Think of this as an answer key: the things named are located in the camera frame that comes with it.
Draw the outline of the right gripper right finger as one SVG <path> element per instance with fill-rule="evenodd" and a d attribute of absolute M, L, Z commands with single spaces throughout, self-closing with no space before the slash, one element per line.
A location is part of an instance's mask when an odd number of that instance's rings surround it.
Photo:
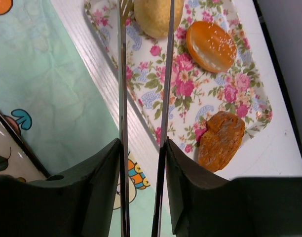
<path fill-rule="evenodd" d="M 226 180 L 166 144 L 173 234 L 178 237 L 302 237 L 302 177 Z"/>

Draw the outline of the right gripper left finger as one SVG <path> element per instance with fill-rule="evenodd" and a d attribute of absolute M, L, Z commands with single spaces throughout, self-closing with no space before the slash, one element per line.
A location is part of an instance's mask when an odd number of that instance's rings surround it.
<path fill-rule="evenodd" d="M 120 140 L 46 180 L 0 175 L 0 237 L 106 237 L 119 175 Z"/>

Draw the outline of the round pale bread roll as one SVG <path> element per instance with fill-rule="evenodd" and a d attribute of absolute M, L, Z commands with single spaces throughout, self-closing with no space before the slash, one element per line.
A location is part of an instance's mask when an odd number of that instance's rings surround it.
<path fill-rule="evenodd" d="M 170 21 L 169 0 L 136 0 L 134 17 L 140 28 L 154 39 L 168 37 Z"/>

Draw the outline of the metal tongs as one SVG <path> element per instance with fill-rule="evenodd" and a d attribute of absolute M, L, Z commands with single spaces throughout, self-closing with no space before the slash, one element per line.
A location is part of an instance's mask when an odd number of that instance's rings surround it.
<path fill-rule="evenodd" d="M 130 236 L 129 220 L 129 181 L 128 181 L 128 122 L 127 122 L 127 64 L 126 64 L 126 19 L 133 6 L 131 0 L 117 2 L 118 29 L 118 90 L 119 90 L 119 138 L 120 153 L 120 200 L 121 200 L 121 236 Z M 164 189 L 166 143 L 168 128 L 168 109 L 170 101 L 170 85 L 173 62 L 175 2 L 170 1 L 170 18 L 167 40 L 164 97 L 161 119 L 160 149 L 157 168 L 155 205 L 152 222 L 152 237 L 161 236 L 162 198 Z"/>

